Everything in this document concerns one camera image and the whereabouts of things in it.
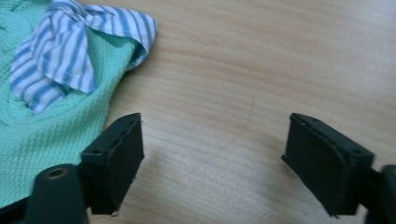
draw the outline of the wooden table surface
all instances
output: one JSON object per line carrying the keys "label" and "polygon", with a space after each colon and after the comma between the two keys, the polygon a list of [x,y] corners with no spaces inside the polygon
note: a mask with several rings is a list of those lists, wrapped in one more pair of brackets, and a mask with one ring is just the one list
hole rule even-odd
{"label": "wooden table surface", "polygon": [[330,218],[280,159],[292,112],[396,163],[394,0],[84,0],[158,22],[106,125],[141,112],[146,158],[118,217],[92,223],[362,223]]}

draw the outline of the wooden table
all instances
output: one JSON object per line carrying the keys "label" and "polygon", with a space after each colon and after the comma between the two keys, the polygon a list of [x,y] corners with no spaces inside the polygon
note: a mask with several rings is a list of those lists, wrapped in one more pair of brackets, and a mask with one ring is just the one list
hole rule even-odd
{"label": "wooden table", "polygon": [[158,22],[107,125],[141,112],[146,158],[118,217],[92,223],[362,223],[330,218],[280,159],[292,112],[396,163],[396,2],[84,0]]}

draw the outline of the scratch on table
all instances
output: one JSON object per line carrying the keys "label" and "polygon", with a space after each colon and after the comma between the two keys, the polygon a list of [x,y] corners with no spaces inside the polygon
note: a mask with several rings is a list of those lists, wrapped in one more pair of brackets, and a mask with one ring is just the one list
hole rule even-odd
{"label": "scratch on table", "polygon": [[251,107],[250,107],[250,114],[248,115],[247,120],[245,121],[244,126],[242,126],[241,130],[239,133],[230,141],[228,142],[224,147],[221,147],[219,151],[222,151],[226,147],[230,146],[238,137],[242,135],[242,132],[246,129],[248,126],[248,122],[250,121],[251,115],[253,114],[253,107],[254,107],[254,99],[253,99],[253,94],[251,94]]}

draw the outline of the blue and white striped bow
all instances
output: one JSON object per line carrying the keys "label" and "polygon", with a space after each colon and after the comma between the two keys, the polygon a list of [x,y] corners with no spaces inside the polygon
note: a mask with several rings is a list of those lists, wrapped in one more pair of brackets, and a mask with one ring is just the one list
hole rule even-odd
{"label": "blue and white striped bow", "polygon": [[17,50],[11,66],[12,92],[35,113],[65,97],[69,88],[84,93],[95,91],[86,27],[137,41],[140,45],[127,68],[131,70],[147,57],[156,21],[123,8],[54,0],[43,20]]}

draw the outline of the black plastic part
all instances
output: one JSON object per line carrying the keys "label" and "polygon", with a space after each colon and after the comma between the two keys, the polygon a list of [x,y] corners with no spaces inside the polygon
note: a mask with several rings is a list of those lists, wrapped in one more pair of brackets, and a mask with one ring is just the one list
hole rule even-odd
{"label": "black plastic part", "polygon": [[382,170],[380,200],[389,224],[396,224],[396,165],[387,165]]}
{"label": "black plastic part", "polygon": [[88,223],[76,166],[71,164],[53,166],[35,178],[24,223]]}
{"label": "black plastic part", "polygon": [[291,114],[282,160],[330,216],[355,215],[359,186],[371,171],[374,154],[318,119]]}
{"label": "black plastic part", "polygon": [[81,153],[81,175],[93,214],[112,214],[144,158],[140,114],[113,122]]}
{"label": "black plastic part", "polygon": [[380,196],[382,178],[383,174],[372,169],[359,185],[359,202],[369,210],[366,223],[388,223]]}
{"label": "black plastic part", "polygon": [[12,203],[0,209],[0,223],[21,224],[26,212],[28,198]]}
{"label": "black plastic part", "polygon": [[[119,210],[143,158],[140,114],[117,119],[82,152],[79,166],[40,173],[29,198],[0,209],[0,223],[88,223],[87,207],[94,214],[111,215]],[[65,166],[67,175],[61,169],[46,176]]]}

